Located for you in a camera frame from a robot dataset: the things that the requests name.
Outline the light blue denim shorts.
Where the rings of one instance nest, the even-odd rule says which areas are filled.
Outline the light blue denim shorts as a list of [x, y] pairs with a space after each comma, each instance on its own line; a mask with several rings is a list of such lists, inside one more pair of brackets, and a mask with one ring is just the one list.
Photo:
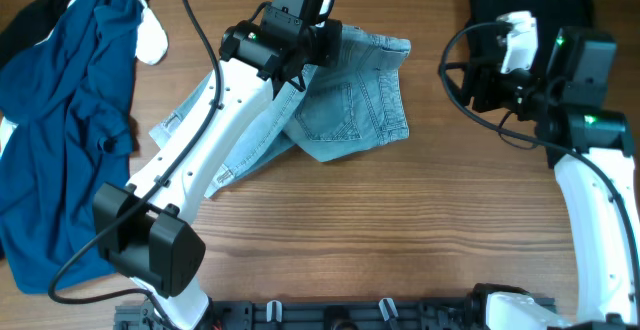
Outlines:
[[370, 34], [346, 25], [338, 63], [307, 65], [306, 90], [286, 85], [243, 133], [212, 178], [212, 197], [294, 146], [329, 162], [409, 136], [399, 69], [409, 56], [407, 39]]

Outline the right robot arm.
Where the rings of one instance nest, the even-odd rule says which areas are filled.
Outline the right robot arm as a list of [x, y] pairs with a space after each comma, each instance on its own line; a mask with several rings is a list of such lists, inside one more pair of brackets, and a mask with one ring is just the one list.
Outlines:
[[[506, 50], [493, 58], [451, 63], [465, 35], [496, 29]], [[578, 269], [579, 325], [639, 326], [639, 215], [634, 192], [635, 145], [626, 117], [601, 108], [616, 43], [593, 29], [564, 27], [549, 68], [533, 76], [515, 51], [532, 56], [538, 39], [505, 21], [459, 31], [446, 45], [438, 75], [452, 103], [479, 125], [544, 147], [563, 193]]]

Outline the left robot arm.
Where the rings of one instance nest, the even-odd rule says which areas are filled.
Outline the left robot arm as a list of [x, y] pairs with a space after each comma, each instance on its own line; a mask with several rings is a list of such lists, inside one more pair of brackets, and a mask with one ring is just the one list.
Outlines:
[[196, 273], [205, 244], [192, 228], [206, 189], [249, 125], [284, 85], [304, 91], [305, 65], [337, 60], [335, 0], [272, 0], [227, 29], [205, 90], [186, 119], [124, 187], [93, 200], [99, 255], [130, 278], [166, 329], [206, 329], [211, 300]]

